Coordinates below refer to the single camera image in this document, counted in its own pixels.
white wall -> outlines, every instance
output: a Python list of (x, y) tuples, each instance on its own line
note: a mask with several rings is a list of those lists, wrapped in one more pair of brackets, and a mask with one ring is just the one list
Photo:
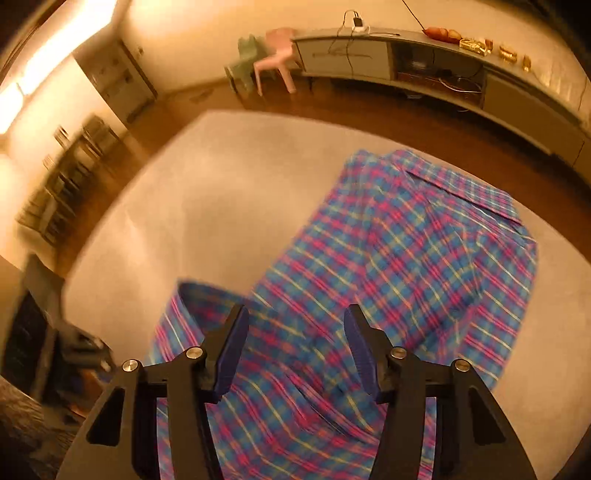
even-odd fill
[(72, 136), (93, 113), (118, 135), (126, 131), (70, 56), (35, 91), (8, 130), (7, 153), (25, 172), (30, 184), (38, 185), (45, 175), (45, 156), (55, 157), (61, 151), (53, 138), (56, 129), (61, 125)]
[[(505, 43), (520, 55), (529, 54), (534, 67), (560, 59), (583, 85), (584, 71), (560, 36), (518, 9), (479, 0), (407, 3), (425, 27)], [(282, 26), (338, 27), (349, 8), (375, 27), (420, 29), (400, 0), (133, 0), (121, 34), (132, 53), (144, 49), (138, 63), (155, 88), (166, 92), (222, 77), (223, 65), (237, 55), (240, 36)]]
[(28, 253), (34, 251), (43, 263), (53, 267), (54, 254), (49, 244), (15, 221), (29, 194), (27, 175), (20, 165), (0, 154), (0, 256), (23, 269)]
[(73, 136), (93, 113), (118, 135), (126, 131), (70, 56), (35, 91), (5, 136), (7, 155), (0, 156), (0, 255), (18, 268), (24, 265), (29, 250), (48, 266), (53, 264), (51, 248), (19, 226), (15, 216), (43, 184), (45, 156), (55, 158), (62, 150), (53, 138), (58, 126)]
[(82, 10), (85, 0), (66, 0), (47, 21), (29, 38), (15, 59), (2, 85), (8, 85), (19, 78), (25, 65), (55, 33), (67, 25)]

wire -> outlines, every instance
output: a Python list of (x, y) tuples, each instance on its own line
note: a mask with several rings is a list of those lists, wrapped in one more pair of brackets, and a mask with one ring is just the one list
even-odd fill
[(359, 16), (359, 14), (357, 13), (357, 11), (356, 11), (356, 10), (351, 10), (351, 9), (349, 9), (349, 10), (345, 10), (345, 14), (343, 15), (343, 23), (341, 23), (341, 25), (340, 25), (339, 29), (336, 31), (336, 37), (335, 37), (335, 38), (333, 38), (333, 41), (330, 43), (330, 45), (329, 45), (329, 49), (328, 49), (327, 53), (332, 53), (332, 52), (331, 52), (331, 49), (332, 49), (333, 45), (335, 44), (335, 42), (337, 41), (337, 39), (339, 38), (339, 33), (340, 33), (340, 31), (341, 31), (341, 30), (343, 30), (343, 29), (344, 29), (344, 27), (345, 27), (345, 22), (346, 22), (346, 20), (347, 20), (347, 14), (348, 14), (349, 12), (353, 12), (353, 13), (355, 14), (355, 16), (356, 16), (356, 17), (358, 17), (358, 16)]
[(421, 25), (421, 28), (423, 30), (425, 30), (425, 27), (423, 27), (423, 24), (421, 22), (419, 22), (417, 16), (413, 13), (412, 10), (410, 10), (410, 7), (406, 4), (406, 2), (404, 0), (402, 0), (402, 3), (406, 6), (406, 8), (408, 8), (408, 11), (410, 12), (410, 14), (414, 17), (414, 19), (418, 22), (419, 25)]
[(438, 80), (439, 80), (439, 83), (441, 83), (444, 87), (447, 87), (450, 90), (453, 90), (454, 92), (459, 92), (459, 93), (482, 93), (482, 90), (463, 90), (461, 88), (454, 87), (453, 85), (449, 85), (441, 77), (439, 77)]
[(474, 72), (472, 75), (470, 75), (469, 77), (464, 77), (464, 78), (467, 78), (467, 79), (473, 79), (473, 78), (474, 78), (476, 75), (478, 75), (478, 74), (479, 74), (479, 73), (482, 71), (482, 69), (483, 69), (483, 68), (484, 68), (484, 64), (483, 64), (483, 63), (481, 63), (481, 64), (480, 64), (480, 66), (478, 67), (477, 71), (475, 71), (475, 72)]
[(351, 35), (349, 35), (349, 39), (347, 40), (347, 44), (345, 45), (345, 55), (347, 55), (347, 61), (349, 62), (349, 67), (351, 68), (351, 76), (353, 76), (353, 64), (351, 63), (351, 59), (349, 58), (349, 44), (353, 38), (353, 29), (351, 29)]
[(579, 107), (577, 110), (581, 110), (581, 104), (583, 103), (583, 96), (585, 94), (585, 90), (587, 90), (587, 83), (589, 82), (588, 79), (585, 79), (585, 86), (583, 87), (583, 93), (581, 93), (581, 99), (579, 100)]

gray cabinet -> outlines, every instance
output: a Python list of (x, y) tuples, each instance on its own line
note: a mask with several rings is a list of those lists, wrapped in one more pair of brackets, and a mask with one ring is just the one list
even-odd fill
[(392, 77), (389, 45), (383, 41), (309, 40), (299, 41), (297, 47), (308, 75), (351, 77), (352, 69), (356, 77)]
[(574, 169), (591, 185), (591, 140), (586, 140), (574, 163)]
[(122, 45), (112, 43), (78, 64), (115, 115), (129, 124), (155, 98)]
[(583, 136), (577, 125), (519, 86), (488, 74), (483, 109), (573, 165)]

plaid fabric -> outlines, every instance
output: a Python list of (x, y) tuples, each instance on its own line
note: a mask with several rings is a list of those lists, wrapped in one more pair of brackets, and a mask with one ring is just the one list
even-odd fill
[[(466, 358), (492, 388), (525, 313), (536, 246), (511, 198), (406, 150), (366, 151), (248, 299), (180, 283), (150, 363), (198, 345), (243, 302), (251, 327), (231, 391), (207, 406), (225, 478), (369, 476), (385, 418), (363, 391), (343, 330), (359, 303), (392, 344)], [(172, 478), (165, 402), (158, 428)], [(434, 402), (420, 478), (430, 478)]]

